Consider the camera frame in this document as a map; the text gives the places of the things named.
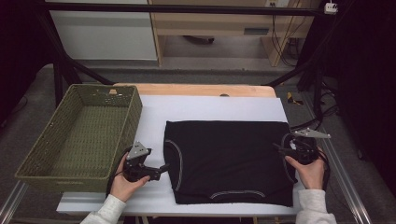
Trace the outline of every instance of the black t-shirt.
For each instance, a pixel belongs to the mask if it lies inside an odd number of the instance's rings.
[[[177,203],[292,206],[294,169],[273,147],[286,122],[166,122],[163,155]]]

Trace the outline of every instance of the floor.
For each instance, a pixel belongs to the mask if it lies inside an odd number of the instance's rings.
[[[296,63],[290,55],[285,54],[287,63]],[[117,67],[106,70],[96,68],[107,78],[127,82],[159,83],[205,83],[205,84],[248,84],[261,85],[278,78],[292,66],[280,62],[271,67],[258,37],[216,36],[213,44],[205,40],[188,36],[172,36],[167,39],[161,67],[152,63],[137,63],[129,67]],[[295,100],[304,97],[297,92],[297,77],[275,88],[281,99],[290,126],[301,124],[312,117],[306,105],[288,103],[287,93],[291,92]],[[8,120],[7,126],[0,132],[0,150],[2,151],[0,182],[0,203],[5,203],[16,181],[13,177],[16,169],[33,143],[47,124],[54,110],[53,75],[50,68],[45,68],[37,75],[20,107]],[[334,104],[331,96],[323,98],[326,106]],[[359,193],[372,223],[396,223],[396,200],[389,193],[384,182],[368,161],[357,157],[356,147],[346,125],[340,117],[332,115],[323,122],[327,133],[332,135],[332,143],[341,161],[346,167],[351,180]],[[24,218],[46,218],[51,223],[56,220],[68,220],[64,223],[78,223],[83,217],[70,217],[55,212],[62,197],[60,192],[42,192],[29,188],[20,206],[14,214],[14,223],[21,223]],[[357,223],[347,206],[344,192],[334,175],[331,176],[327,190],[327,206],[334,213],[338,223]],[[42,220],[24,220],[24,223],[44,223]],[[263,217],[260,223],[279,223],[273,217]],[[293,217],[282,217],[280,223],[293,221]]]

